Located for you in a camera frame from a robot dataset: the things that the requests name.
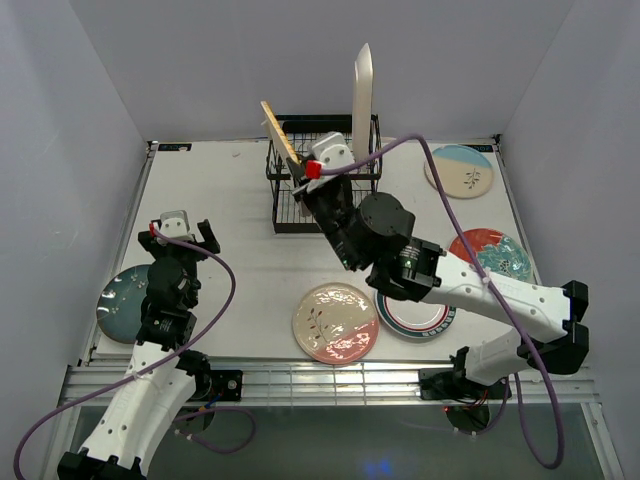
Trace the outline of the woven bamboo square tray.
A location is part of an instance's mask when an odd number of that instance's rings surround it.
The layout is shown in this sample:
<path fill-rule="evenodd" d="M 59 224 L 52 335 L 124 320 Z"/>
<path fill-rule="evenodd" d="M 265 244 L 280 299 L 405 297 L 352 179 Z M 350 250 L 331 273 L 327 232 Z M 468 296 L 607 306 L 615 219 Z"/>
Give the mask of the woven bamboo square tray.
<path fill-rule="evenodd" d="M 272 159 L 267 161 L 266 173 L 273 187 L 280 187 L 282 182 L 287 182 L 289 190 L 289 201 L 291 204 L 297 205 L 298 221 L 303 225 L 311 225 L 313 223 L 311 213 L 292 193 L 292 181 L 286 166 L 286 159 L 301 160 L 297 155 L 289 138 L 282 129 L 282 126 L 276 115 L 273 113 L 271 106 L 267 101 L 260 102 L 261 108 L 265 115 L 263 124 L 266 127 L 267 135 L 270 140 L 270 151 L 273 153 Z"/>

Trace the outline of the white rectangular plate black rim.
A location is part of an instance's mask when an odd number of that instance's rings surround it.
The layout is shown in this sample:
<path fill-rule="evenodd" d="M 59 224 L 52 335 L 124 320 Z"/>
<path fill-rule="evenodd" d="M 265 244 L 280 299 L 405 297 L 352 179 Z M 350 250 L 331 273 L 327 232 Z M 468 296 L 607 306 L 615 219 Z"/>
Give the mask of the white rectangular plate black rim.
<path fill-rule="evenodd" d="M 370 46 L 365 43 L 354 62 L 352 152 L 356 161 L 369 155 L 374 70 Z"/>

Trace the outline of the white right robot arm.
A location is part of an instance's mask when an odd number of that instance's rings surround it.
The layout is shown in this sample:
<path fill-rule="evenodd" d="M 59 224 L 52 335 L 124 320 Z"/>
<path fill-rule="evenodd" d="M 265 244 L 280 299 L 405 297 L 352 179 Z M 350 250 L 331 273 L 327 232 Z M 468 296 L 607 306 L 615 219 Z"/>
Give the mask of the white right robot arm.
<path fill-rule="evenodd" d="M 444 397 L 474 397 L 527 368 L 544 377 L 581 368 L 589 352 L 585 284 L 544 287 L 490 272 L 413 236 L 415 216 L 393 195 L 375 192 L 355 204 L 349 179 L 322 176 L 315 158 L 286 165 L 295 200 L 310 211 L 343 267 L 367 271 L 365 281 L 374 290 L 509 325 L 506 334 L 456 352 L 451 371 L 433 380 Z"/>

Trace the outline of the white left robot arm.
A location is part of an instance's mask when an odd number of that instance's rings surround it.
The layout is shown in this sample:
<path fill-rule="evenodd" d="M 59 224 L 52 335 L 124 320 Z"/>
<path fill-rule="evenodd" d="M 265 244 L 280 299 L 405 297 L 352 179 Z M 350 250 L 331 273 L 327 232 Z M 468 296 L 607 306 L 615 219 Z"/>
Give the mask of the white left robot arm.
<path fill-rule="evenodd" d="M 185 211 L 163 213 L 138 236 L 154 261 L 141 306 L 141 326 L 119 386 L 78 452 L 57 466 L 61 479 L 143 479 L 160 441 L 182 403 L 212 387 L 202 354 L 186 350 L 196 324 L 201 283 L 197 264 L 219 253 L 208 221 L 192 234 Z"/>

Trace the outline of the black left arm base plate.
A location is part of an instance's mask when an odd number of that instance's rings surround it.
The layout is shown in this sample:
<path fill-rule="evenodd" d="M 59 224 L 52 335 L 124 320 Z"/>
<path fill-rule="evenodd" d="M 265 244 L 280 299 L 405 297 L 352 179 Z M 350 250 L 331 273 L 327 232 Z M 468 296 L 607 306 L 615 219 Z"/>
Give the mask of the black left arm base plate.
<path fill-rule="evenodd" d="M 204 376 L 202 395 L 205 403 L 238 402 L 242 398 L 244 372 L 242 370 L 212 370 Z"/>

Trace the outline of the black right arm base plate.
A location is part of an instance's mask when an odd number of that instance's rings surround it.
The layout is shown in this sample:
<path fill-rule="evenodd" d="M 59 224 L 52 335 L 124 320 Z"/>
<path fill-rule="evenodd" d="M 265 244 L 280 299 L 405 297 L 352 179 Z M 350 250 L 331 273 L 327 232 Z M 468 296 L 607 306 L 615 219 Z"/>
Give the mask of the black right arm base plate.
<path fill-rule="evenodd" d="M 480 400 L 502 400 L 511 397 L 511 388 L 505 380 L 483 386 L 465 378 L 457 378 L 452 370 L 420 369 L 418 384 L 422 400 L 452 400 L 471 404 Z"/>

